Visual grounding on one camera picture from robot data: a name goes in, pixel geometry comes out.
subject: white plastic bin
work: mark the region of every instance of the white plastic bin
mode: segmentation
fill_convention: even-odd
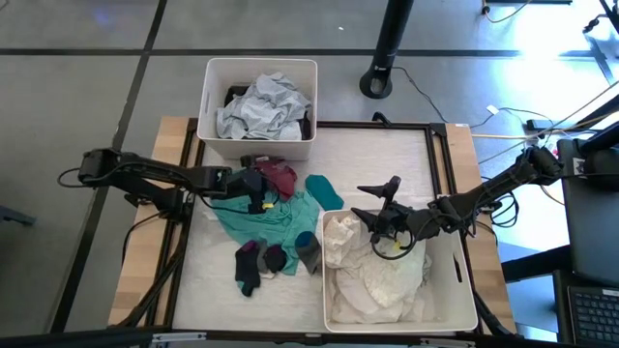
[[[217,135],[217,108],[224,107],[227,90],[232,85],[250,85],[263,73],[284,73],[299,91],[311,101],[308,118],[311,138],[308,140],[233,140]],[[197,136],[223,158],[235,160],[243,155],[269,155],[287,160],[307,160],[316,137],[318,109],[318,66],[309,59],[213,58],[206,66]]]
[[[352,214],[350,211],[326,212],[319,223],[321,237],[333,217],[339,219]],[[466,270],[464,252],[458,233],[440,233],[426,241],[426,254],[432,260],[429,281],[432,289],[434,315],[424,316],[421,322],[397,322],[387,324],[341,324],[331,321],[331,294],[327,284],[330,275],[325,263],[322,264],[323,303],[325,327],[339,334],[405,334],[469,331],[477,326],[477,311],[469,274]],[[456,267],[459,268],[458,279]]]

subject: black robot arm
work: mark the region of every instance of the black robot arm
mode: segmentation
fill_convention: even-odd
[[[89,188],[121,189],[128,193],[125,197],[132,204],[151,202],[172,219],[180,217],[184,193],[176,188],[161,188],[145,179],[179,186],[202,197],[227,199],[249,195],[248,214],[264,213],[265,179],[251,166],[250,157],[242,159],[242,163],[247,166],[232,173],[225,166],[185,168],[134,153],[95,149],[84,154],[77,179]]]
[[[368,231],[372,233],[372,245],[381,238],[396,240],[398,233],[410,233],[411,243],[400,247],[403,250],[400,255],[387,256],[376,252],[386,259],[398,259],[410,252],[417,241],[435,237],[441,229],[447,233],[467,230],[480,208],[488,206],[511,190],[525,184],[550,185],[561,173],[561,163],[548,149],[532,146],[496,177],[466,193],[435,199],[427,204],[427,209],[414,210],[393,200],[400,181],[395,176],[384,186],[358,187],[385,198],[378,215],[357,208],[352,208],[352,211],[368,226]]]

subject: laundry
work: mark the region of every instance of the laundry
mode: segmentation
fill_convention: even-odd
[[[332,319],[362,324],[420,321],[429,301],[423,296],[426,292],[420,291],[431,263],[426,242],[420,241],[398,260],[385,260],[372,252],[369,237],[365,225],[352,214],[342,220],[332,218],[325,228],[324,258],[332,269],[327,279],[333,295]],[[389,254],[394,243],[381,240],[376,248]]]
[[[273,202],[276,193],[268,191],[265,201]],[[304,231],[315,231],[318,221],[318,203],[305,191],[296,191],[287,202],[278,202],[264,214],[245,215],[217,208],[246,211],[250,198],[240,196],[225,200],[211,200],[213,212],[221,226],[240,245],[264,239],[269,246],[281,245],[287,261],[282,273],[294,276],[299,264],[295,240]]]
[[[269,182],[270,189],[280,193],[287,201],[294,194],[297,173],[283,159],[256,160],[255,166]]]
[[[258,241],[258,256],[256,260],[256,266],[258,267],[258,271],[261,274],[268,274],[269,269],[267,268],[267,263],[264,261],[264,253],[267,252],[267,241],[259,240]]]
[[[283,267],[286,265],[286,260],[287,255],[279,245],[269,246],[264,253],[264,263],[267,269],[273,274],[283,270]]]
[[[310,275],[320,272],[320,267],[322,266],[322,250],[320,249],[320,243],[318,243],[318,239],[314,232],[306,231],[297,236],[295,248]]]
[[[310,107],[283,73],[262,74],[243,96],[218,108],[217,133],[232,139],[302,140],[300,121]]]
[[[329,180],[323,175],[308,175],[306,189],[325,211],[339,210],[344,206],[343,199],[338,196]]]
[[[254,288],[260,287],[260,275],[256,260],[258,257],[258,244],[249,241],[241,246],[235,253],[236,273],[234,279],[238,282],[243,295],[250,297]]]

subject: gray sock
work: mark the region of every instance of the gray sock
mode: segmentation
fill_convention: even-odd
[[[260,248],[258,251],[258,258],[256,260],[258,271],[262,274],[267,274],[269,273],[269,269],[267,268],[267,263],[264,261],[264,253],[267,251],[267,241],[258,241],[258,247]]]
[[[310,275],[322,272],[322,250],[313,232],[306,231],[297,236],[295,249]]]

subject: teal cloth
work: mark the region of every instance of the teal cloth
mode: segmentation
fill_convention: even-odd
[[[276,194],[267,192],[265,202],[275,201]],[[246,212],[249,196],[211,201],[213,207],[223,207]],[[297,273],[299,255],[295,249],[297,236],[304,231],[316,230],[318,203],[305,191],[296,191],[287,202],[279,201],[264,214],[242,215],[214,209],[225,232],[241,246],[249,241],[264,239],[270,246],[281,245],[286,252],[286,265],[282,273],[294,276]]]
[[[340,210],[344,206],[344,200],[338,196],[324,175],[308,175],[306,189],[325,211]]]

